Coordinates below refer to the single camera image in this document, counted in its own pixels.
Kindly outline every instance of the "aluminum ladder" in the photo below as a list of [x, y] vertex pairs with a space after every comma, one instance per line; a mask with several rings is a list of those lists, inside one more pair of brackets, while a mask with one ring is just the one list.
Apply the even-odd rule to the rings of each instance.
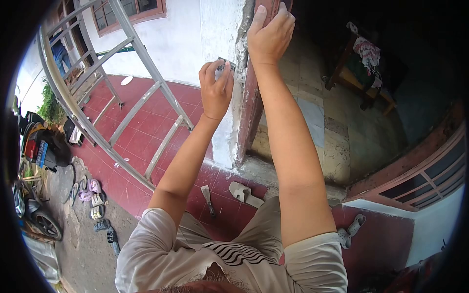
[[[114, 12], [114, 15], [117, 21], [121, 25], [121, 28], [124, 31], [127, 39], [123, 40], [120, 44], [118, 44], [115, 48], [110, 50], [100, 59], [97, 58], [96, 53], [94, 52], [94, 49], [92, 47], [91, 40], [86, 30], [86, 27], [83, 21], [83, 16], [82, 16], [82, 12], [85, 11], [86, 9], [89, 9], [89, 8], [91, 9], [91, 6], [93, 5], [93, 3], [97, 1], [98, 0], [91, 0], [85, 5], [80, 6], [79, 0], [74, 0], [75, 10], [71, 12], [69, 15], [65, 16], [57, 25], [54, 26], [54, 28], [50, 29], [49, 31], [46, 31], [44, 28], [44, 25], [41, 26], [41, 28], [39, 29], [39, 33], [38, 33], [38, 44], [39, 44], [39, 49], [40, 49], [39, 55], [42, 59], [41, 61], [43, 62], [44, 72], [46, 74], [46, 78], [48, 79], [49, 84], [51, 85], [51, 88], [54, 91], [54, 94], [56, 95], [59, 103], [64, 108], [67, 114], [70, 113], [70, 115], [68, 116], [72, 119], [72, 121], [75, 123], [78, 129], [83, 133], [83, 135], [87, 139], [90, 140], [93, 146], [96, 146], [96, 144], [98, 144], [124, 170], [130, 173], [130, 175], [132, 175], [135, 179], [137, 179], [139, 182], [145, 185], [148, 189], [154, 191], [155, 186], [151, 182], [150, 176], [151, 176], [151, 173], [153, 172], [153, 169], [156, 166], [156, 163], [160, 159], [163, 151], [165, 150], [166, 146], [169, 144], [169, 141], [171, 140], [171, 138], [173, 137], [173, 135], [175, 134], [179, 126], [185, 126], [188, 128], [189, 131], [191, 131], [194, 128], [194, 125], [192, 124], [189, 117], [182, 109], [181, 105], [179, 105], [178, 101], [176, 100], [173, 93], [169, 89], [165, 80], [163, 79], [158, 69], [156, 68], [155, 64], [151, 60], [150, 55], [148, 54], [145, 46], [143, 45], [142, 41], [138, 37], [134, 27], [130, 23], [129, 18], [127, 17], [127, 14], [125, 13], [124, 7], [122, 6], [119, 0], [109, 0], [109, 4], [111, 6], [111, 9]], [[93, 58], [94, 65], [90, 67], [85, 73], [83, 73], [82, 76], [78, 79], [78, 81], [75, 84], [71, 85], [70, 87], [67, 87], [64, 82], [64, 78], [60, 76], [59, 69], [57, 68], [54, 62], [52, 51], [51, 51], [51, 44], [49, 44], [49, 37], [59, 27], [62, 27], [65, 23], [67, 23], [74, 17], [77, 18], [77, 22], [68, 26], [67, 29], [64, 30], [59, 37], [57, 37], [57, 39], [60, 39], [61, 37], [63, 37], [74, 26], [79, 25], [80, 31], [88, 47], [88, 51], [83, 56], [81, 56], [81, 58], [72, 66], [72, 68], [68, 70], [68, 72], [64, 75], [64, 78], [66, 78], [71, 73], [71, 71], [74, 68], [76, 68], [78, 64], [82, 62], [84, 58], [86, 58], [88, 55], [90, 55]], [[155, 83], [147, 90], [147, 92], [139, 99], [139, 101], [135, 104], [135, 106], [126, 115], [126, 117], [117, 127], [117, 129], [114, 131], [114, 134], [111, 136], [109, 141], [106, 141], [104, 137], [94, 127], [94, 124], [96, 124], [96, 121], [94, 121], [94, 123], [91, 123], [86, 118], [86, 115], [83, 113], [79, 105], [87, 97], [87, 95], [91, 93], [91, 91], [99, 82], [101, 82], [102, 80], [105, 80], [107, 86], [109, 87], [109, 89], [111, 90], [114, 96], [109, 101], [109, 103], [104, 107], [102, 112], [99, 114], [98, 118], [100, 118], [104, 114], [104, 112], [108, 109], [109, 105], [114, 101], [117, 101], [119, 105], [122, 107], [123, 103], [118, 97], [117, 93], [114, 91], [114, 88], [112, 87], [111, 83], [109, 82], [107, 75], [102, 68], [102, 65], [109, 58], [111, 58], [114, 54], [116, 54], [120, 49], [124, 48], [128, 44], [133, 45], [135, 52], [137, 53], [138, 57], [141, 59], [141, 61], [145, 65], [146, 69], [150, 73]], [[88, 78], [90, 78], [91, 75], [96, 71], [98, 71], [101, 74], [101, 77], [90, 88], [90, 90], [88, 90], [85, 93], [82, 99], [76, 102], [75, 99], [72, 97], [73, 94], [75, 94], [76, 91], [84, 84], [84, 82]], [[144, 105], [144, 103], [148, 100], [148, 98], [158, 89], [162, 91], [166, 100], [168, 100], [169, 104], [173, 107], [173, 109], [176, 111], [176, 113], [179, 116], [176, 122], [173, 124], [173, 126], [169, 130], [169, 132], [166, 134], [161, 145], [158, 147], [145, 173], [140, 174], [113, 149], [113, 146], [116, 143], [119, 136], [124, 131], [124, 128], [130, 122], [130, 120], [132, 120], [132, 118], [135, 116], [138, 110]]]

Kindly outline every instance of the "window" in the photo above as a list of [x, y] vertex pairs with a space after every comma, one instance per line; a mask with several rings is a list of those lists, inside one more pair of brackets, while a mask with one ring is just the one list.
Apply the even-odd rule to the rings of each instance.
[[[132, 24], [166, 16], [165, 0], [121, 0], [121, 3]], [[92, 11], [100, 37], [121, 28], [109, 1], [98, 1]]]

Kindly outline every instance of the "putty knife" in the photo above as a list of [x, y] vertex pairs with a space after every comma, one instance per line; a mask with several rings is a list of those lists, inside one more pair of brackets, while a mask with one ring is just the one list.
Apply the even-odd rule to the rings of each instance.
[[216, 217], [217, 214], [215, 213], [215, 209], [213, 208], [212, 202], [210, 201], [210, 190], [208, 189], [208, 185], [202, 186], [200, 190], [202, 190], [202, 194], [204, 195], [205, 200], [207, 201], [208, 209], [210, 211], [210, 216], [212, 218]]

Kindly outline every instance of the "scooter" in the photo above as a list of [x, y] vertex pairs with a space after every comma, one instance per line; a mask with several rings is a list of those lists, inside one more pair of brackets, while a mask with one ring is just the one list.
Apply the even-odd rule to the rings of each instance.
[[14, 182], [12, 189], [15, 212], [18, 217], [28, 221], [42, 234], [54, 238], [56, 241], [62, 240], [62, 228], [36, 196], [34, 189], [20, 176]]
[[18, 116], [18, 129], [23, 136], [21, 143], [21, 157], [36, 163], [42, 168], [55, 173], [56, 166], [66, 167], [72, 160], [72, 154], [63, 134], [57, 134], [36, 113], [27, 112], [21, 116], [21, 105], [17, 106], [15, 115]]

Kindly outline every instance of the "white plate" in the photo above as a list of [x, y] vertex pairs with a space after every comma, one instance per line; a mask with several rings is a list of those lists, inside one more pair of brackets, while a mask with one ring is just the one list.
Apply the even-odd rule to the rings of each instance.
[[121, 85], [126, 85], [128, 84], [129, 82], [132, 81], [134, 77], [133, 76], [127, 76], [126, 78], [124, 78], [122, 81], [121, 81]]

